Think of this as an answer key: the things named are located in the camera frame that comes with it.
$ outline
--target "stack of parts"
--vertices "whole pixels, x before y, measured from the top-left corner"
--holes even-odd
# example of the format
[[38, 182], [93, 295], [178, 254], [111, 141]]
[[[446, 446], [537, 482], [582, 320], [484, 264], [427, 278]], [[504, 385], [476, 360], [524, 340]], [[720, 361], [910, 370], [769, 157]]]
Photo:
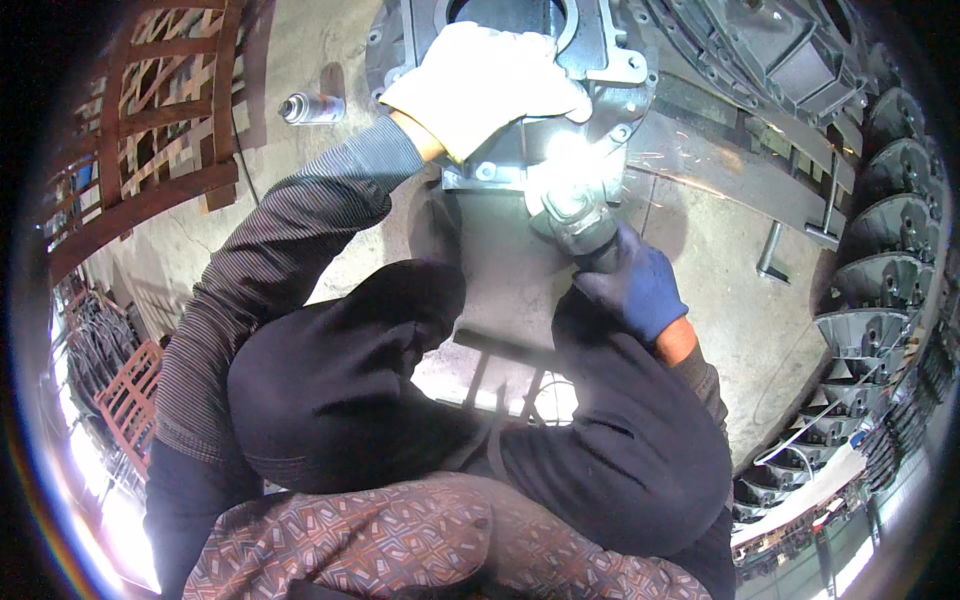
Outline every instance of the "stack of parts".
[[851, 441], [867, 457], [870, 491], [884, 489], [921, 444], [956, 371], [956, 354], [941, 335], [930, 340], [919, 365], [904, 358], [936, 277], [940, 220], [950, 198], [924, 116], [901, 87], [874, 102], [864, 124], [864, 158], [837, 252], [844, 266], [814, 318], [833, 368], [793, 427], [734, 483], [733, 516], [741, 525], [764, 518]]

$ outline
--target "spray can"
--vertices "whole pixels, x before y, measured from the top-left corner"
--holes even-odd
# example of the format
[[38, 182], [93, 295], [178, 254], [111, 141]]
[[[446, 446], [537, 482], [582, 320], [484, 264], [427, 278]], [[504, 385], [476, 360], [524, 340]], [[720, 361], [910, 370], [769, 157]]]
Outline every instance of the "spray can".
[[344, 101], [336, 96], [297, 92], [281, 102], [277, 112], [290, 125], [320, 125], [339, 122], [346, 110]]

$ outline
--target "person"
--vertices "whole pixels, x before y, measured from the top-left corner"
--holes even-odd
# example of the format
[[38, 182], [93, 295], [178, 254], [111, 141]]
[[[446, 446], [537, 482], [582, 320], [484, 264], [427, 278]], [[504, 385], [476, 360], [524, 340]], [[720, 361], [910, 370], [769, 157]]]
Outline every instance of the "person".
[[589, 97], [555, 55], [548, 36], [448, 25], [383, 94], [389, 116], [278, 182], [212, 255], [156, 391], [144, 526], [164, 597], [181, 595], [218, 516], [259, 506], [264, 479], [329, 498], [443, 471], [502, 486], [570, 535], [657, 557], [732, 598], [716, 369], [668, 259], [635, 230], [619, 226], [615, 272], [577, 274], [558, 303], [554, 343], [579, 401], [568, 426], [502, 427], [410, 382], [465, 302], [456, 206], [442, 197], [418, 213], [411, 260], [303, 307], [425, 162], [463, 160], [522, 116], [589, 118]]

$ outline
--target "wooden pallet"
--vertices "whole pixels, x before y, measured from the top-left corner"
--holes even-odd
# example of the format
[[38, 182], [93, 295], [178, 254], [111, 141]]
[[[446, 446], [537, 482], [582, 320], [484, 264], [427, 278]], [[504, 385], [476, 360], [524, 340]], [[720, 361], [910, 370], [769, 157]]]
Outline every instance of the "wooden pallet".
[[[90, 68], [48, 163], [40, 224], [53, 284], [177, 204], [204, 196], [206, 213], [235, 202], [231, 88], [244, 3], [141, 0]], [[92, 179], [76, 189], [71, 177], [85, 167]]]
[[163, 349], [144, 342], [110, 385], [94, 398], [117, 444], [140, 477], [147, 480], [150, 440], [154, 437], [154, 393]]

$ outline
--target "hand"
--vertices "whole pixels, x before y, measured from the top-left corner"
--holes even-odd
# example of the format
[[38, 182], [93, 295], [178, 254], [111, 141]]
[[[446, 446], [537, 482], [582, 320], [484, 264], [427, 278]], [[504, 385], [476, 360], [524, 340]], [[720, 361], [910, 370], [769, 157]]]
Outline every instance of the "hand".
[[554, 62], [550, 36], [498, 32], [463, 21], [444, 27], [422, 64], [380, 97], [417, 121], [463, 162], [498, 129], [522, 116], [593, 114], [587, 92]]
[[611, 311], [647, 345], [689, 308], [680, 301], [673, 267], [663, 252], [640, 239], [636, 229], [620, 222], [613, 273], [580, 272], [573, 283], [588, 298]]

